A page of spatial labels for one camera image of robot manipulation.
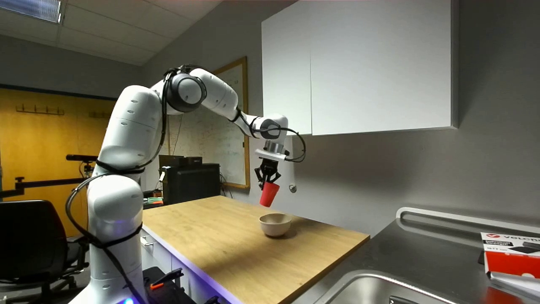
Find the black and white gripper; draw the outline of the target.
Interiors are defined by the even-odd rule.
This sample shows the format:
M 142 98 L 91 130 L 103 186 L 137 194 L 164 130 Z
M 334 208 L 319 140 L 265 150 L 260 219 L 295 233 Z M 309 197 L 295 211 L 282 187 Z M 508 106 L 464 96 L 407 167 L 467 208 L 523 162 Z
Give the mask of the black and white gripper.
M 255 169 L 255 175 L 260 189 L 263 189 L 265 175 L 270 175 L 268 182 L 272 184 L 280 179 L 278 164 L 288 157 L 288 152 L 282 142 L 267 140 L 263 147 L 256 150 L 256 155 L 260 157 L 260 165 Z

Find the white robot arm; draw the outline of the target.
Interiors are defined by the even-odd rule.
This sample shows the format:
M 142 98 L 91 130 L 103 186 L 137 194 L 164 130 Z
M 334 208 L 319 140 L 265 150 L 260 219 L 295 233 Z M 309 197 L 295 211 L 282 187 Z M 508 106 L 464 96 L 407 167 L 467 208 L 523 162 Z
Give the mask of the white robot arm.
M 147 304 L 140 245 L 143 191 L 157 177 L 167 115 L 199 106 L 261 138 L 260 179 L 277 177 L 277 164 L 287 159 L 285 116 L 245 113 L 236 91 L 197 66 L 174 67 L 150 88 L 126 86 L 113 106 L 93 174 L 79 184 L 88 197 L 88 224 L 81 231 L 89 241 L 89 284 L 69 304 Z

